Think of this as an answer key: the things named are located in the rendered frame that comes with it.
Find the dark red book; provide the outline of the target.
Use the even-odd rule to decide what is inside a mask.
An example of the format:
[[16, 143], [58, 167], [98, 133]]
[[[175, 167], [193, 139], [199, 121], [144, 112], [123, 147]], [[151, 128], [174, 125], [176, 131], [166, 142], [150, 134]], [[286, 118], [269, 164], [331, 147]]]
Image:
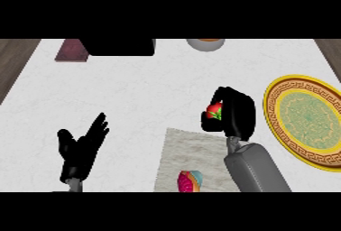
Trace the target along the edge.
[[85, 62], [88, 59], [86, 49], [78, 39], [64, 39], [54, 61]]

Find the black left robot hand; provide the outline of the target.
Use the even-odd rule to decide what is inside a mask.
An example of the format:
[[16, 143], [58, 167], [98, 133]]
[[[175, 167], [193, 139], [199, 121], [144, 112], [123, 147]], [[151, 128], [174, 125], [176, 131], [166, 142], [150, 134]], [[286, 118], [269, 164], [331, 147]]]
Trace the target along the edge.
[[66, 129], [57, 132], [58, 153], [63, 158], [60, 182], [69, 179], [85, 180], [94, 163], [104, 136], [109, 133], [106, 115], [100, 113], [86, 133], [75, 139]]

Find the yellow patterned plate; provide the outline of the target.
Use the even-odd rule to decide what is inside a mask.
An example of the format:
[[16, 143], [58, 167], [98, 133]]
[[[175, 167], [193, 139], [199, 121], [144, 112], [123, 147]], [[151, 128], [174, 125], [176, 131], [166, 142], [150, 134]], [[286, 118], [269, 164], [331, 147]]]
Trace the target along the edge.
[[265, 88], [268, 129], [293, 157], [314, 168], [341, 172], [341, 92], [305, 75], [275, 78]]

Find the red tomato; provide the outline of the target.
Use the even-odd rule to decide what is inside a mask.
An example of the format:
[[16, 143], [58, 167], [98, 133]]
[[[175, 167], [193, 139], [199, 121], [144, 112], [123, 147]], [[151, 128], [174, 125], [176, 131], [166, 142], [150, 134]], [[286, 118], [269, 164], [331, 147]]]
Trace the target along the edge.
[[221, 107], [222, 104], [216, 102], [213, 105], [206, 106], [206, 117], [221, 119]]

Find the grey bowl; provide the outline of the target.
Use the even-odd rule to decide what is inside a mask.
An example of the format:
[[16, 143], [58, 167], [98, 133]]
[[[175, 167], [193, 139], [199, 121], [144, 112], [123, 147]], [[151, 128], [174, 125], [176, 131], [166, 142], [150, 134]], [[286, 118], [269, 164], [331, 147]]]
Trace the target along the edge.
[[185, 42], [194, 50], [205, 51], [205, 52], [216, 51], [224, 45], [224, 39], [210, 40], [210, 41], [200, 40], [200, 39], [187, 39]]

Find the beige placemat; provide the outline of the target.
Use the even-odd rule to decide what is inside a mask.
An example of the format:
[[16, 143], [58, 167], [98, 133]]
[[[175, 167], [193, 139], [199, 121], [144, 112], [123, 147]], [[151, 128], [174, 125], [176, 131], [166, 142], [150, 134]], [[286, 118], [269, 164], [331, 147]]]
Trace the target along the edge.
[[166, 129], [156, 171], [156, 192], [176, 192], [179, 171], [202, 174], [200, 192], [238, 192], [224, 166], [225, 139], [174, 128]]

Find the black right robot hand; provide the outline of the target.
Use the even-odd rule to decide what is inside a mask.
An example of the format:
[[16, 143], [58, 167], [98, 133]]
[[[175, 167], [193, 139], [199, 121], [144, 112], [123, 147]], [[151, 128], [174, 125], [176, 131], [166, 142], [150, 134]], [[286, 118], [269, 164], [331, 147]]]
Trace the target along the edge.
[[252, 98], [231, 87], [218, 87], [210, 97], [210, 105], [222, 103], [221, 119], [207, 118], [200, 113], [200, 128], [205, 132], [222, 132], [225, 137], [234, 136], [249, 141], [255, 127], [255, 105]]

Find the black appliance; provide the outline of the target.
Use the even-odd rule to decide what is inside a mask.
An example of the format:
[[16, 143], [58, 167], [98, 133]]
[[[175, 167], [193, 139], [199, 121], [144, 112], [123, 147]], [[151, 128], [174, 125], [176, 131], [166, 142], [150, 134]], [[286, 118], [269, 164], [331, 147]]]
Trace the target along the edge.
[[153, 56], [154, 39], [81, 39], [91, 56]]

